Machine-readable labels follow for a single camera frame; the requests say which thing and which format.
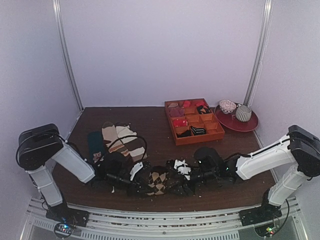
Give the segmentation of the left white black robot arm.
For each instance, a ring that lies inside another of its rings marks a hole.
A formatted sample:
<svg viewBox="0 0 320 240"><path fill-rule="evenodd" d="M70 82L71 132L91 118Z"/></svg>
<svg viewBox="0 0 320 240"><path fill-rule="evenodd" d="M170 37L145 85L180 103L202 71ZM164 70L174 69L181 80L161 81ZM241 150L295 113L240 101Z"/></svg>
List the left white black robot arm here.
<svg viewBox="0 0 320 240"><path fill-rule="evenodd" d="M46 166L48 161L58 163L85 185L104 182L127 188L142 186L135 178L144 166L148 144L128 125L106 122L100 131L87 135L87 143L89 158L82 156L76 144L64 139L53 123L26 130L18 139L16 163L61 222L69 221L72 211L64 205L63 193Z"/></svg>

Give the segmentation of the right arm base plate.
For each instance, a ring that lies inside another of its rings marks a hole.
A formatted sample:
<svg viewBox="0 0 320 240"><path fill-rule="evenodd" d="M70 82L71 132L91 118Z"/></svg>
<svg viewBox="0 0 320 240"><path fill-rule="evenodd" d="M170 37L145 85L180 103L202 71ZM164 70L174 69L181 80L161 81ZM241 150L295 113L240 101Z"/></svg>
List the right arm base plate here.
<svg viewBox="0 0 320 240"><path fill-rule="evenodd" d="M280 207L269 203L239 212L239 218L243 226L271 221L274 217L280 218L281 216L282 212Z"/></svg>

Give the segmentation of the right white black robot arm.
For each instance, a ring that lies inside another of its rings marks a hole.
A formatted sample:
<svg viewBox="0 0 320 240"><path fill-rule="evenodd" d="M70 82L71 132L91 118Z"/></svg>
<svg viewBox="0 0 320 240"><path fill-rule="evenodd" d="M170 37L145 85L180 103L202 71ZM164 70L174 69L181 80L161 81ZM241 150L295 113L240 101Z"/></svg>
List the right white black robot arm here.
<svg viewBox="0 0 320 240"><path fill-rule="evenodd" d="M179 160L167 161L171 170L166 190L188 196L198 183L216 180L219 185L250 178L285 164L290 168L282 179L265 191L262 203L251 210L259 220L266 221L304 182L320 174L320 139L298 125L273 144L248 154L234 153L223 159L212 148L203 146L194 154L197 166Z"/></svg>

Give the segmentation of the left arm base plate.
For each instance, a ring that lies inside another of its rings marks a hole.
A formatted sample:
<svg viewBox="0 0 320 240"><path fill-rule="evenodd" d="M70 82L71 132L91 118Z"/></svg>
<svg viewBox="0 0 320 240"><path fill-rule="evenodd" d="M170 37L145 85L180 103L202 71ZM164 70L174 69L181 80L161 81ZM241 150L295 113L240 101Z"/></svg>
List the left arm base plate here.
<svg viewBox="0 0 320 240"><path fill-rule="evenodd" d="M68 207L66 202L56 206L48 206L46 218L60 223L67 223L74 226L86 227L90 213L85 210Z"/></svg>

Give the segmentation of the brown argyle sock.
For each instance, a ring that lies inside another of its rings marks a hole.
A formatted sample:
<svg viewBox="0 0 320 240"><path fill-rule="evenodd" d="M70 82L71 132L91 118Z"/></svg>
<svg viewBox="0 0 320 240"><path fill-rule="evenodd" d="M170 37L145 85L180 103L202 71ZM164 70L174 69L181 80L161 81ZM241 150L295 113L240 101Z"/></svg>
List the brown argyle sock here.
<svg viewBox="0 0 320 240"><path fill-rule="evenodd" d="M169 170L164 166L154 166L151 168L148 177L148 186L151 192L148 196L164 195L168 183Z"/></svg>

